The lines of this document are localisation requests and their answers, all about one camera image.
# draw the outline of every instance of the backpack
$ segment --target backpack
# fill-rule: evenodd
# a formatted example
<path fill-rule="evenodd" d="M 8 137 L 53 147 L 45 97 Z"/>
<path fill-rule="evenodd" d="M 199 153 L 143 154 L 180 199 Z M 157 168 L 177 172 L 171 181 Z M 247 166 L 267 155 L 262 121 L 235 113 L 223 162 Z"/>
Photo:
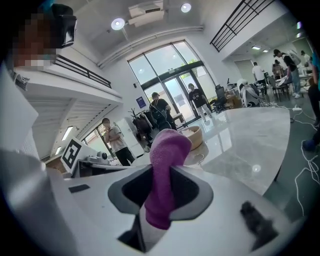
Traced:
<path fill-rule="evenodd" d="M 159 121 L 167 120 L 167 113 L 165 110 L 160 109 L 158 106 L 158 99 L 155 100 L 154 105 L 150 104 L 150 112 L 152 117 L 159 123 Z"/>
<path fill-rule="evenodd" d="M 297 53 L 294 50 L 288 51 L 287 55 L 291 58 L 296 66 L 301 63 L 301 59 L 298 57 Z"/>

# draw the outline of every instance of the ceiling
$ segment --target ceiling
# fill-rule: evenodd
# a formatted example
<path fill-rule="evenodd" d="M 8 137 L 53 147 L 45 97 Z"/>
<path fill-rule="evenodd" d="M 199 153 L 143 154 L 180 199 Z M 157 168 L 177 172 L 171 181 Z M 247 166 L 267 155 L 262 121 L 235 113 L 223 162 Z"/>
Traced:
<path fill-rule="evenodd" d="M 285 14 L 249 39 L 231 56 L 254 55 L 257 57 L 264 54 L 263 50 L 273 51 L 278 46 L 296 40 L 297 33 L 304 35 L 302 29 L 297 29 L 297 22 L 298 20 L 291 13 Z"/>
<path fill-rule="evenodd" d="M 79 101 L 66 97 L 27 95 L 26 99 L 39 114 L 32 131 L 41 159 L 55 155 L 57 148 L 63 149 L 70 137 L 90 129 L 92 124 L 101 119 L 101 115 L 105 115 L 114 107 L 110 104 Z M 62 141 L 69 126 L 73 126 L 73 129 L 67 139 Z"/>
<path fill-rule="evenodd" d="M 126 24 L 122 30 L 113 30 L 111 22 L 116 18 L 131 19 L 129 7 L 147 0 L 56 0 L 73 9 L 77 17 L 77 31 L 101 54 L 106 55 L 121 44 L 132 42 L 151 33 L 188 26 L 199 26 L 201 10 L 210 0 L 163 0 L 164 17 L 139 27 Z M 188 13 L 181 11 L 181 5 L 190 3 Z"/>

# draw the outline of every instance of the glass window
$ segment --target glass window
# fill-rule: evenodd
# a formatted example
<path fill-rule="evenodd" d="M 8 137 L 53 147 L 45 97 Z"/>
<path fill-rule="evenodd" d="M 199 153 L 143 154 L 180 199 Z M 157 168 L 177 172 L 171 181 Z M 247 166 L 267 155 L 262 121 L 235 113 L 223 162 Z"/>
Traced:
<path fill-rule="evenodd" d="M 88 143 L 88 146 L 95 151 L 105 152 L 107 156 L 111 155 L 96 129 L 85 137 L 85 141 Z"/>
<path fill-rule="evenodd" d="M 131 66 L 140 85 L 157 76 L 144 55 L 130 61 L 129 65 Z"/>
<path fill-rule="evenodd" d="M 199 66 L 192 69 L 193 73 L 195 74 L 196 78 L 198 79 L 203 92 L 208 99 L 208 101 L 212 101 L 216 98 L 216 86 L 211 79 L 209 73 L 205 70 L 204 66 Z"/>
<path fill-rule="evenodd" d="M 172 45 L 151 51 L 145 55 L 158 75 L 185 65 Z"/>
<path fill-rule="evenodd" d="M 175 43 L 174 47 L 178 50 L 188 64 L 199 61 L 197 56 L 193 53 L 186 42 Z"/>

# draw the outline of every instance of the white t-shirt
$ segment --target white t-shirt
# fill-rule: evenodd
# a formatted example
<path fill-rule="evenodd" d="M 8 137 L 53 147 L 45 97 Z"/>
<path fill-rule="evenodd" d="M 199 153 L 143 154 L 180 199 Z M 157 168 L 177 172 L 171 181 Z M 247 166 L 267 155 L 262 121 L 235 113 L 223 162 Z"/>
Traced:
<path fill-rule="evenodd" d="M 255 77 L 258 81 L 265 79 L 263 69 L 260 66 L 254 66 L 252 68 L 252 74 L 255 74 Z"/>
<path fill-rule="evenodd" d="M 121 131 L 117 126 L 112 126 L 109 130 L 109 140 L 113 139 L 117 134 L 120 134 L 120 138 L 110 141 L 110 146 L 113 152 L 117 152 L 126 147 L 124 140 L 121 137 Z"/>

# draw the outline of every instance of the round wooden bowl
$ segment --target round wooden bowl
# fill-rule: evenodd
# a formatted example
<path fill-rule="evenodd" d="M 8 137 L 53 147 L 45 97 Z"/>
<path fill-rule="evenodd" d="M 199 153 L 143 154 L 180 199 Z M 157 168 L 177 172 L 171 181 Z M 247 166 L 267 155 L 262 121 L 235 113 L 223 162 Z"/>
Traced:
<path fill-rule="evenodd" d="M 186 136 L 191 142 L 192 142 L 192 146 L 190 151 L 196 149 L 197 147 L 199 147 L 201 145 L 201 143 L 203 142 L 203 137 L 202 137 L 202 130 L 199 126 L 190 126 L 187 128 L 184 128 L 180 131 L 180 133 L 182 133 L 182 131 L 186 131 L 186 130 L 191 130 L 194 133 Z"/>

